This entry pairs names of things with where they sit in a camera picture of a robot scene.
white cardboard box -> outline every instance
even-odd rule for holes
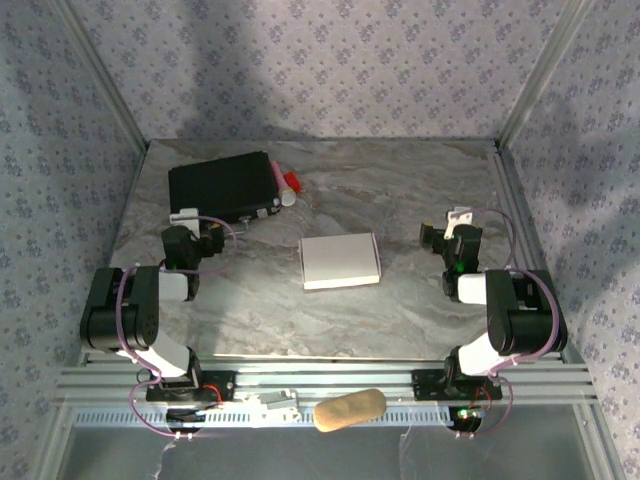
[[[305,290],[380,282],[380,258],[373,233],[300,239]]]

gray marble table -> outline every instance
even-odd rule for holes
[[[481,306],[442,293],[442,259],[418,245],[423,221],[444,225],[454,205],[494,206],[490,142],[153,141],[127,205],[112,266],[157,264],[168,226],[167,171],[256,150],[295,170],[296,204],[251,223],[234,265],[201,279],[193,302],[163,304],[163,328],[199,353],[443,358],[486,325]],[[483,214],[481,267],[508,256],[501,218]],[[301,237],[376,234],[378,285],[303,292]],[[201,268],[226,261],[230,248]]]

black battery pack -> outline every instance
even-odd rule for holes
[[[229,223],[280,211],[278,185],[266,152],[172,168],[169,198],[171,213],[197,208],[200,215]]]

white bracket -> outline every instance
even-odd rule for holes
[[[487,304],[487,276],[483,273],[467,273],[458,278],[458,300],[474,305]]]
[[[158,274],[158,301],[184,302],[189,298],[189,280],[182,273]]]
[[[251,407],[251,421],[260,426],[297,423],[302,418],[298,410],[298,394],[288,388],[250,395],[245,404]]]
[[[158,331],[153,345],[150,345],[147,350],[136,353],[140,358],[158,368],[163,377],[181,377],[189,369],[189,349],[173,341],[162,330]],[[118,350],[116,355],[131,359],[124,350]]]
[[[460,347],[460,350],[458,350],[460,371],[470,377],[484,377],[496,365],[505,360],[514,361],[518,356],[518,354],[513,354],[501,357],[491,346],[488,333],[480,335],[473,342]]]
[[[180,213],[172,213],[169,215],[169,223],[171,223],[171,225],[184,225],[193,232],[196,238],[200,238],[200,220],[183,220],[184,218],[197,216],[197,208],[182,208],[180,209]]]
[[[456,213],[464,212],[466,210],[471,210],[471,207],[455,207],[453,210],[447,212],[447,229],[444,232],[444,239],[450,240],[453,236],[453,227],[456,225],[471,225],[473,221],[473,214],[467,213],[465,215],[460,215],[459,217],[453,217]]]

patterned wallpaper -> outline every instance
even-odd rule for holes
[[[640,4],[597,2],[512,146],[563,308],[640,479]]]
[[[46,3],[0,2],[0,478],[26,478],[137,151]]]
[[[148,138],[497,137],[563,0],[72,0]]]

